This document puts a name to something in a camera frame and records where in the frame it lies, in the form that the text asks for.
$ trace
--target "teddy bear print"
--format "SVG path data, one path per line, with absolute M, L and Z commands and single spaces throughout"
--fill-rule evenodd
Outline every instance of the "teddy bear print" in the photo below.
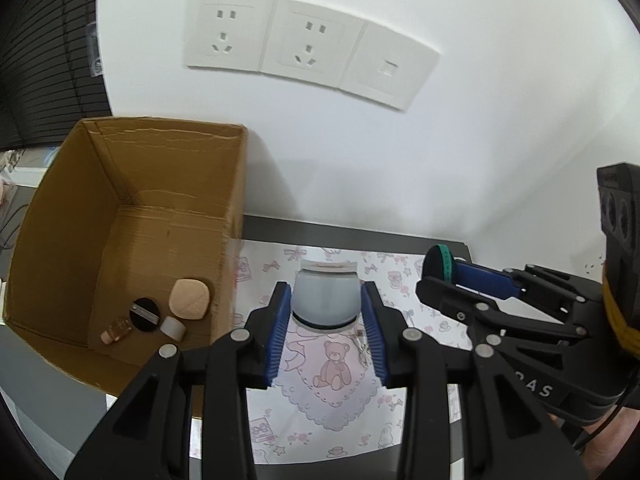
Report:
M 328 359 L 320 368 L 320 375 L 314 376 L 316 388 L 331 386 L 332 390 L 337 391 L 343 386 L 351 384 L 351 371 L 347 363 L 344 362 L 349 348 L 347 343 L 324 342 L 324 353 Z

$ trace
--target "white bottle cap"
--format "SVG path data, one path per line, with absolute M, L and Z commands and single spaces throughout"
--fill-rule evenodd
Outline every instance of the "white bottle cap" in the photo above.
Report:
M 175 341 L 181 341 L 187 327 L 185 327 L 175 317 L 167 316 L 164 318 L 162 325 L 160 325 L 160 332 L 166 334 Z
M 109 335 L 109 332 L 107 332 L 106 330 L 100 334 L 100 339 L 102 339 L 102 342 L 105 345 L 110 345 L 111 343 L 113 343 L 113 338 Z

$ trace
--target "white wall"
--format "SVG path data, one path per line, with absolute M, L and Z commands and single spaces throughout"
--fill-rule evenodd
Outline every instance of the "white wall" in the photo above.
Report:
M 616 0 L 305 0 L 434 46 L 406 113 L 270 76 L 184 67 L 185 0 L 98 0 L 113 113 L 244 123 L 246 211 L 465 240 L 587 145 L 640 66 Z
M 635 54 L 636 62 L 640 61 Z M 635 77 L 640 80 L 640 71 L 636 70 Z M 604 249 L 596 168 L 618 162 L 640 164 L 640 86 L 602 133 L 560 171 L 508 214 L 472 236 L 474 261 L 499 269 L 536 263 L 582 274 L 576 265 L 580 257 L 587 254 L 589 261 L 595 261 L 595 255 Z

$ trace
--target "wall socket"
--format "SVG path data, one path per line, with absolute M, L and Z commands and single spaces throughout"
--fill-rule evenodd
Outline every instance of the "wall socket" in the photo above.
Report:
M 337 86 L 364 23 L 338 10 L 278 0 L 262 72 Z
M 258 71 L 273 0 L 188 0 L 184 62 Z
M 300 79 L 407 110 L 439 57 L 382 25 L 304 2 L 187 3 L 187 66 Z

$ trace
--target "beige makeup sponge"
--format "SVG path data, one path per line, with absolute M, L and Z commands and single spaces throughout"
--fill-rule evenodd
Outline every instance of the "beige makeup sponge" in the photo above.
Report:
M 177 280 L 169 295 L 169 309 L 182 319 L 202 319 L 209 307 L 209 288 L 199 280 Z

